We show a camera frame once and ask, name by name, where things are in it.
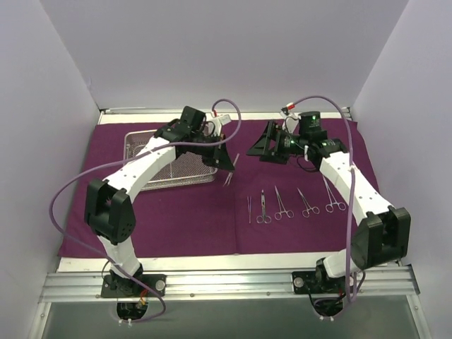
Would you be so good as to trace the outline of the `steel scissors top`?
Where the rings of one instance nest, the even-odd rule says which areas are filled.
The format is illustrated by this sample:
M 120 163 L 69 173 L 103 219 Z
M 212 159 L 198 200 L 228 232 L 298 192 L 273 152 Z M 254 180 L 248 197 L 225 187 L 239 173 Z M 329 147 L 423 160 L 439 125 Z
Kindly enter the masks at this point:
M 271 223 L 271 216 L 269 216 L 266 212 L 266 197 L 264 190 L 261 191 L 261 214 L 256 217 L 256 222 L 258 224 Z

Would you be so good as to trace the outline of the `wire mesh instrument tray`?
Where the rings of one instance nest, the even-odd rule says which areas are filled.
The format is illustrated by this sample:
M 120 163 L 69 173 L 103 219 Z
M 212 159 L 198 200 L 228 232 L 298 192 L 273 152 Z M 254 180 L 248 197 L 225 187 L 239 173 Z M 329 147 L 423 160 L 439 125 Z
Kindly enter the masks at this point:
M 155 129 L 127 133 L 124 137 L 124 159 L 137 156 L 154 132 Z M 216 172 L 216 168 L 203 164 L 200 155 L 184 153 L 156 173 L 141 191 L 212 182 Z

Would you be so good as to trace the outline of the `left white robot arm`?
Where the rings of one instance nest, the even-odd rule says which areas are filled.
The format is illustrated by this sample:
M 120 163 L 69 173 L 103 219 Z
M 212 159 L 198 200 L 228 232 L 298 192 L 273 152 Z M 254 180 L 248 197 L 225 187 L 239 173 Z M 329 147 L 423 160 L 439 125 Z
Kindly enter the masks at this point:
M 137 295 L 143 286 L 142 265 L 136 257 L 131 235 L 136 226 L 133 202 L 141 189 L 165 166 L 185 153 L 201 156 L 204 165 L 234 170 L 227 148 L 224 125 L 229 115 L 207 118 L 186 106 L 178 119 L 157 129 L 136 157 L 103 180 L 87 187 L 85 223 L 101 241 L 117 280 L 126 296 Z

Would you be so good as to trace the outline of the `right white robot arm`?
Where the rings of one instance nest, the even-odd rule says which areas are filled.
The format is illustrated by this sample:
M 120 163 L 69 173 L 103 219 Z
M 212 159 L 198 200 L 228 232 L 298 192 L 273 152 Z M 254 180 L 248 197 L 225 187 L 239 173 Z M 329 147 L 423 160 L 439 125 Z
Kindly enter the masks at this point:
M 339 278 L 404 258 L 411 216 L 405 208 L 394 207 L 369 183 L 352 160 L 352 145 L 328 137 L 320 112 L 287 113 L 284 118 L 283 124 L 268 122 L 247 155 L 276 164 L 303 156 L 334 185 L 358 226 L 356 232 L 348 232 L 343 250 L 317 262 L 315 286 L 327 292 Z

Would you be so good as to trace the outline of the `purple cloth wrap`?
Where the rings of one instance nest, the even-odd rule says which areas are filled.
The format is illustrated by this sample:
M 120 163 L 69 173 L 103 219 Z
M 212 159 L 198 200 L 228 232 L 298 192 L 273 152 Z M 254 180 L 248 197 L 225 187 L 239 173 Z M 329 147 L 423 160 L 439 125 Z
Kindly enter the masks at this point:
M 326 212 L 328 196 L 319 173 L 308 173 L 295 161 L 277 165 L 246 154 L 265 127 L 264 120 L 225 127 L 225 134 L 232 137 L 227 144 L 232 160 L 239 153 L 229 186 L 223 186 L 227 173 L 219 171 L 207 184 L 139 193 L 133 203 L 136 227 L 132 234 L 138 257 L 326 252 L 345 247 L 347 214 Z M 275 219 L 279 207 L 274 186 L 285 208 L 294 212 L 293 218 Z M 311 206 L 319 208 L 318 215 L 303 217 L 297 188 Z M 256 222 L 262 190 L 269 224 Z M 252 197 L 250 225 L 247 196 Z

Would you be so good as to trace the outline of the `thin steel tweezers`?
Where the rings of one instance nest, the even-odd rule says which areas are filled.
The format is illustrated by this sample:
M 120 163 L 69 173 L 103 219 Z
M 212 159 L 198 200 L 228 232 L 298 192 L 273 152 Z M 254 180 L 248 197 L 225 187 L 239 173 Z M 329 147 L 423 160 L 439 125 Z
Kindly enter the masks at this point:
M 251 224 L 251 216 L 252 216 L 252 197 L 251 196 L 247 196 L 246 197 L 246 201 L 247 201 L 247 210 L 248 210 L 248 223 L 249 225 Z

